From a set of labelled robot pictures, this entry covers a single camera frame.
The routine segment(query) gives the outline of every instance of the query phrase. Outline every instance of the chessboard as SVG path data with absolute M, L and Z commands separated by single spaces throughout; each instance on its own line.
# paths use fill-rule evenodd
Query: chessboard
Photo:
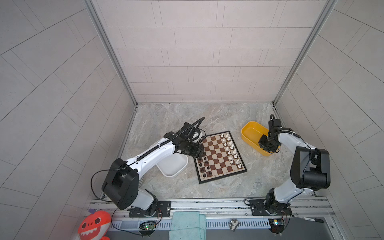
M 207 135 L 202 144 L 202 157 L 194 158 L 200 184 L 247 171 L 230 131 Z

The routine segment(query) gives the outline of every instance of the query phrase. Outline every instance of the gray tile wall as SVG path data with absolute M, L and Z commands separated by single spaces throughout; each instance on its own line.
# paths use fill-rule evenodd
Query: gray tile wall
M 331 157 L 326 195 L 349 239 L 384 239 L 384 2 L 339 0 L 277 104 Z
M 324 3 L 93 1 L 140 103 L 271 102 Z
M 0 9 L 0 238 L 68 240 L 134 105 L 81 0 Z

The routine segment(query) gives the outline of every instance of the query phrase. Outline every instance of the mounting plate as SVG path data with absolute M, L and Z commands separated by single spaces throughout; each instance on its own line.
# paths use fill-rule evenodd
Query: mounting plate
M 160 209 L 160 215 L 162 215 L 162 217 L 170 216 L 170 201 L 158 201 L 157 208 Z M 159 210 L 157 208 L 153 216 L 145 216 L 143 213 L 139 212 L 140 208 L 134 207 L 132 208 L 132 211 L 129 212 L 129 217 L 157 217 L 159 214 Z

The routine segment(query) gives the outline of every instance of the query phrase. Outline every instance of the white container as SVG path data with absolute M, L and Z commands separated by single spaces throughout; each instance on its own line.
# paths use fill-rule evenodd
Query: white container
M 161 160 L 156 166 L 161 173 L 166 177 L 176 177 L 188 164 L 188 156 L 180 153 L 172 154 L 171 156 Z

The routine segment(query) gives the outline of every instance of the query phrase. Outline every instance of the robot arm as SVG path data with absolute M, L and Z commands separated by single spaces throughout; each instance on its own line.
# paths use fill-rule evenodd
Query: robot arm
M 152 215 L 156 210 L 157 198 L 151 192 L 139 188 L 139 179 L 161 160 L 176 152 L 201 157 L 204 151 L 200 143 L 205 136 L 199 125 L 203 120 L 201 118 L 193 124 L 184 123 L 177 133 L 165 134 L 149 149 L 127 161 L 116 159 L 102 185 L 103 192 L 120 210 L 134 206 L 145 215 Z

